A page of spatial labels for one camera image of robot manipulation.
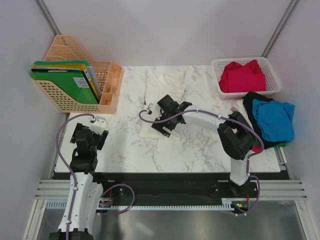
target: orange plastic basket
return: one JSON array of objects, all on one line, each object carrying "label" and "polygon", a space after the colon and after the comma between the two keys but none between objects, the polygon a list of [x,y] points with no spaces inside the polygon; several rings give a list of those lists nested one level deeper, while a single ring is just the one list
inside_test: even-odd
[{"label": "orange plastic basket", "polygon": [[47,80],[35,80],[35,84],[63,113],[114,114],[120,94],[123,68],[113,61],[95,61],[81,45],[69,35],[55,36],[44,61],[87,60],[95,68],[95,74],[101,90],[99,104],[83,104]]}]

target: gray floor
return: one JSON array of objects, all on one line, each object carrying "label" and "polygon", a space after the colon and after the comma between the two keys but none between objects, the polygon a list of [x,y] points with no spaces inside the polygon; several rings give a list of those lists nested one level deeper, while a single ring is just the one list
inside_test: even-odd
[{"label": "gray floor", "polygon": [[[46,209],[38,240],[56,232],[64,211]],[[218,211],[132,210],[96,216],[94,240],[305,240],[294,202],[259,202],[248,216]]]}]

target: white wall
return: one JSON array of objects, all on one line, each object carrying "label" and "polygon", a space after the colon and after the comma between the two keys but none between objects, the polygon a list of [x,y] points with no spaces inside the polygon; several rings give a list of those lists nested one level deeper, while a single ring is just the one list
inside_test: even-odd
[{"label": "white wall", "polygon": [[294,141],[284,148],[320,224],[320,1],[302,0],[269,60],[282,81],[276,99],[295,104]]},{"label": "white wall", "polygon": [[40,178],[46,177],[64,114],[28,76],[53,33],[33,0],[0,8],[0,239],[22,239]]},{"label": "white wall", "polygon": [[209,65],[264,51],[290,0],[44,0],[62,34],[121,66]]}]

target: black cloth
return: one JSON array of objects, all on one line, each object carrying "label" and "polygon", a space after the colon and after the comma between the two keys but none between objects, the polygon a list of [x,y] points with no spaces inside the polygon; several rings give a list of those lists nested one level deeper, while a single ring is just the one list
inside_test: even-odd
[{"label": "black cloth", "polygon": [[256,93],[253,91],[248,92],[242,99],[243,99],[243,106],[246,110],[246,113],[248,114],[248,118],[253,126],[253,130],[262,139],[263,144],[264,144],[264,149],[273,148],[278,144],[285,143],[285,141],[267,141],[267,140],[263,139],[261,129],[258,126],[257,120],[254,117],[254,114],[252,113],[254,99],[257,99],[259,101],[264,101],[264,102],[271,102],[271,101],[273,101],[273,99],[268,98],[266,96],[262,96],[259,93]]}]

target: label on folder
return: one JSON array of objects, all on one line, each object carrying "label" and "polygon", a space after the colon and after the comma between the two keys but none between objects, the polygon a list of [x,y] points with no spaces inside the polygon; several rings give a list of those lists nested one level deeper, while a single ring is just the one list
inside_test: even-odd
[{"label": "label on folder", "polygon": [[82,88],[82,89],[88,89],[89,88],[89,85],[86,81],[86,79],[84,77],[74,77],[73,80],[75,81],[76,85],[79,87],[79,88]]}]

